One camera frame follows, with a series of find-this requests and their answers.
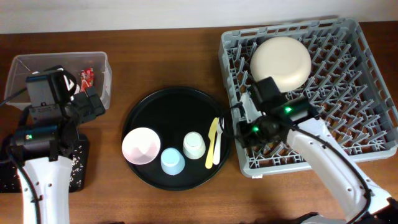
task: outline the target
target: black mat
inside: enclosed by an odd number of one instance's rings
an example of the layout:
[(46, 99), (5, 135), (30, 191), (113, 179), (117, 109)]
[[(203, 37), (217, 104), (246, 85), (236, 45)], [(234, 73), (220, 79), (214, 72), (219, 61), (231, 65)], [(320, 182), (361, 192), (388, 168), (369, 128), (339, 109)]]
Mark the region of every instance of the black mat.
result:
[[(160, 152), (152, 162), (145, 165), (126, 162), (144, 182), (160, 189), (187, 190), (205, 183), (223, 166), (231, 149), (231, 141), (223, 136), (220, 164), (206, 169), (210, 124), (221, 112), (221, 106), (212, 97), (193, 88), (167, 88), (147, 96), (127, 117), (122, 141), (135, 128), (150, 128), (160, 137)], [(206, 143), (205, 154), (197, 160), (187, 158), (182, 151), (183, 139), (191, 131), (200, 133)], [(160, 155), (168, 147), (178, 149), (185, 159), (184, 170), (175, 176), (167, 175), (160, 166)]]

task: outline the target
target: wood grain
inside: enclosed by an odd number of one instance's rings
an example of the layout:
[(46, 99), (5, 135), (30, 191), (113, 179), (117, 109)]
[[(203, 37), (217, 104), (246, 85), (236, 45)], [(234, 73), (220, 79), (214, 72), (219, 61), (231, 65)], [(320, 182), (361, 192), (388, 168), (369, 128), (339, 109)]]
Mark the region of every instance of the wood grain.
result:
[[(397, 103), (398, 22), (361, 24), (390, 94)], [(155, 189), (141, 181), (121, 153), (123, 122), (143, 97), (167, 86), (191, 86), (227, 105), (218, 47), (224, 31), (241, 27), (122, 30), (0, 35), (0, 92), (18, 54), (104, 51), (113, 70), (111, 107), (81, 126), (91, 141), (86, 187), (70, 194), (71, 223), (239, 223), (258, 218), (297, 218), (320, 212), (343, 218), (336, 200), (312, 170), (248, 179), (235, 149), (206, 184), (184, 192)], [(0, 108), (0, 138), (14, 132), (20, 111)], [(398, 197), (398, 157), (359, 166)], [(20, 194), (0, 194), (0, 222), (22, 222)]]

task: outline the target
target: dish rack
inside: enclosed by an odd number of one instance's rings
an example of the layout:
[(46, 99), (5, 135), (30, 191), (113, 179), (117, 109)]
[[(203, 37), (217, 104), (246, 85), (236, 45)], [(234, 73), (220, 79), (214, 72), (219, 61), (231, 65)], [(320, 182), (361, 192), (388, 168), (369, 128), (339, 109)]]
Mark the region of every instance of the dish rack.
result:
[[(318, 110), (340, 146), (356, 162), (393, 156), (398, 146), (398, 112), (376, 65), (359, 23), (352, 18), (234, 30), (221, 36), (218, 52), (224, 87), (231, 106), (250, 87), (250, 60), (264, 41), (286, 36), (308, 49), (312, 71), (288, 100), (305, 96)], [(233, 127), (246, 120), (232, 110)], [(243, 148), (235, 141), (241, 172), (246, 177), (311, 169), (284, 142)]]

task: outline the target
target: clear plastic bin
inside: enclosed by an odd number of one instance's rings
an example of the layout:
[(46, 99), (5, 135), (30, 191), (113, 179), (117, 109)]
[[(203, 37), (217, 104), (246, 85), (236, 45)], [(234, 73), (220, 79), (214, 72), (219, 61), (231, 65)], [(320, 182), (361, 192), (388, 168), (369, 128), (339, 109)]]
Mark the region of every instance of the clear plastic bin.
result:
[[(87, 68), (93, 68), (95, 74), (94, 87), (105, 109), (109, 108), (111, 102), (112, 70), (105, 52), (18, 55), (14, 57), (8, 73), (4, 99), (16, 91), (25, 88), (26, 77), (32, 75), (32, 72), (42, 71), (56, 65), (63, 66), (65, 70), (74, 75), (79, 85), (81, 85), (80, 72)], [(26, 106), (30, 105), (28, 92), (23, 92), (7, 102), (7, 104), (23, 110)]]

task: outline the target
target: light blue cup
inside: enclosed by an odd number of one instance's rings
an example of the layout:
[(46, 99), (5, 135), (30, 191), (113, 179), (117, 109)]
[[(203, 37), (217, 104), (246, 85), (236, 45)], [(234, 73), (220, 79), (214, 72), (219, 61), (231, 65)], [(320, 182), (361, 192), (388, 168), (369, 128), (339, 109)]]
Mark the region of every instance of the light blue cup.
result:
[(168, 175), (177, 175), (185, 167), (185, 159), (181, 153), (174, 149), (168, 148), (162, 152), (160, 157), (163, 171)]

